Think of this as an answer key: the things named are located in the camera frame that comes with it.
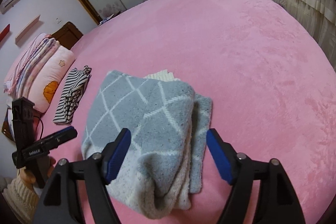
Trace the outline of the cream knit sleeve forearm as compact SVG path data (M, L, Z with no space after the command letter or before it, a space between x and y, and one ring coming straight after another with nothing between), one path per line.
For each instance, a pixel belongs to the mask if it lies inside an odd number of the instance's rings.
M32 223L39 196L24 184L21 177L1 177L1 193L20 223Z

